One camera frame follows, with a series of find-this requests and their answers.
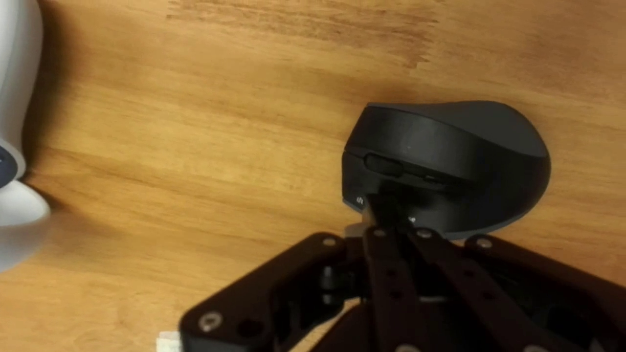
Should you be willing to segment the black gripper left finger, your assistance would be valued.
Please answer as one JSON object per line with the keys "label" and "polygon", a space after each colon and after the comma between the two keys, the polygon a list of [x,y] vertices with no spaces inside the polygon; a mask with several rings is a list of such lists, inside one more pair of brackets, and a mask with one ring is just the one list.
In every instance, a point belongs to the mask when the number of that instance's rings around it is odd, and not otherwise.
{"label": "black gripper left finger", "polygon": [[410,232],[312,232],[189,307],[181,352],[289,352],[330,330],[312,352],[401,352],[418,344]]}

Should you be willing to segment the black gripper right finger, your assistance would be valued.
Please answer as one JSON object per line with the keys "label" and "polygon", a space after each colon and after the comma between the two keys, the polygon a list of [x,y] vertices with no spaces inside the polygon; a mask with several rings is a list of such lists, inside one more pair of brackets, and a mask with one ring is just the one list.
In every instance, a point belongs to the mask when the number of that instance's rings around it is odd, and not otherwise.
{"label": "black gripper right finger", "polygon": [[485,332],[487,352],[626,352],[624,287],[491,234],[408,234]]}

